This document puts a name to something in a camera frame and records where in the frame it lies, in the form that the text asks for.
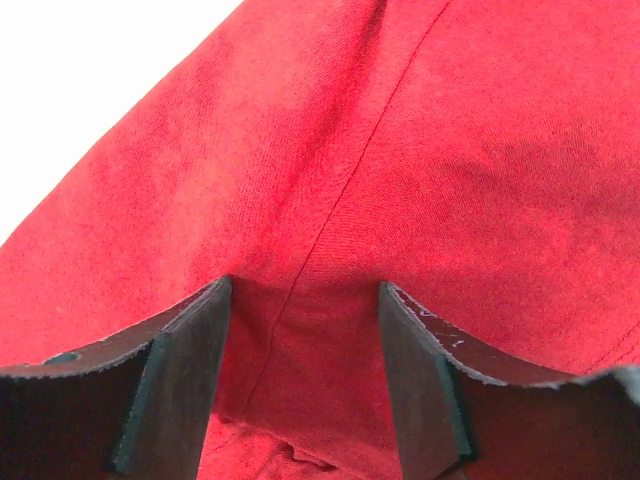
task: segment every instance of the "red cloth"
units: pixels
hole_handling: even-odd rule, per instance
[[[381,280],[540,364],[639,361],[639,26],[635,0],[246,1],[2,247],[0,362],[230,273],[199,478],[391,480]]]

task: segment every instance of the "white surface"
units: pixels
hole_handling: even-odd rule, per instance
[[[0,244],[240,0],[0,0]]]

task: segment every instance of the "red shirt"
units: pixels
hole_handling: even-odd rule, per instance
[[[0,363],[232,274],[199,479],[391,480],[381,280],[535,363],[640,361],[639,26],[631,0],[245,1],[0,249]]]

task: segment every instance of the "metal part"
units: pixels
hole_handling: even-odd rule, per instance
[[[640,478],[640,368],[530,364],[389,283],[379,324],[405,480]]]
[[[222,278],[43,365],[0,368],[0,478],[196,478],[230,321]]]

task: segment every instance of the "red garment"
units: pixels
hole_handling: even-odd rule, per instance
[[[639,5],[247,0],[2,247],[0,363],[230,273],[199,479],[391,480],[381,280],[536,363],[640,361]]]

